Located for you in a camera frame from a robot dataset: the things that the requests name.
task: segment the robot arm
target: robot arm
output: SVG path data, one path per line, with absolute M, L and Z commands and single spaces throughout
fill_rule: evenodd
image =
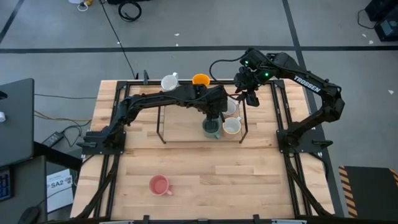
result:
M 223 85 L 209 89 L 205 85 L 181 85 L 172 91 L 129 96 L 119 103 L 113 121 L 101 131 L 104 145 L 112 146 L 124 125 L 129 126 L 141 110 L 167 105 L 194 107 L 207 119 L 215 119 L 227 110 L 227 94 Z
M 235 75 L 236 92 L 247 91 L 248 105 L 259 106 L 255 90 L 258 90 L 259 86 L 265 85 L 266 81 L 272 77 L 291 79 L 322 98 L 322 106 L 318 111 L 303 121 L 293 122 L 289 126 L 286 135 L 286 143 L 289 146 L 297 146 L 299 138 L 306 131 L 322 122 L 333 122 L 340 119 L 345 105 L 341 99 L 341 88 L 330 83 L 328 79 L 323 80 L 311 72 L 303 70 L 286 53 L 264 55 L 258 50 L 249 49 L 240 63 L 244 66 Z

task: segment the cup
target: cup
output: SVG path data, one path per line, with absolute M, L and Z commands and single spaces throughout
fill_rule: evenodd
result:
M 165 91 L 170 91 L 176 89 L 178 86 L 178 74 L 174 72 L 173 75 L 166 75 L 163 77 L 160 85 Z
M 228 105 L 227 111 L 223 112 L 223 115 L 226 118 L 235 114 L 239 103 L 236 100 L 233 100 L 228 97 L 227 105 Z
M 151 178 L 149 182 L 149 190 L 154 195 L 173 195 L 173 193 L 169 190 L 169 180 L 164 175 L 155 175 Z
M 202 122 L 202 128 L 203 131 L 205 132 L 205 136 L 207 138 L 219 139 L 221 124 L 222 124 L 221 118 L 212 119 L 212 120 L 207 120 L 207 118 L 205 118 Z
M 226 134 L 234 135 L 238 134 L 242 128 L 241 117 L 237 118 L 226 118 L 223 123 L 223 129 Z
M 192 84 L 204 84 L 208 86 L 210 84 L 210 78 L 205 74 L 196 74 L 192 78 Z

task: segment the wooden tabletop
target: wooden tabletop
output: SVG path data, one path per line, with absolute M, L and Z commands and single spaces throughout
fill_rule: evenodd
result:
M 102 81 L 96 102 L 92 131 L 109 124 L 116 80 Z M 294 121 L 308 116 L 303 88 L 285 80 Z M 233 93 L 233 86 L 225 86 Z M 130 93 L 158 92 L 160 86 L 133 86 Z M 247 106 L 249 132 L 238 142 L 168 142 L 156 134 L 157 108 L 142 110 L 126 127 L 125 153 L 121 156 L 113 202 L 113 220 L 249 219 L 293 218 L 289 185 L 275 131 L 277 121 L 271 88 L 257 91 L 260 106 Z M 287 127 L 283 114 L 284 126 Z M 322 162 L 301 154 L 307 186 L 326 210 L 333 213 Z M 94 156 L 81 168 L 71 217 L 78 215 L 94 193 L 100 179 L 103 156 Z M 113 159 L 109 159 L 109 168 Z M 154 196 L 148 183 L 156 174 L 166 175 L 172 196 Z M 104 193 L 104 215 L 108 191 Z M 298 194 L 304 214 L 302 196 Z

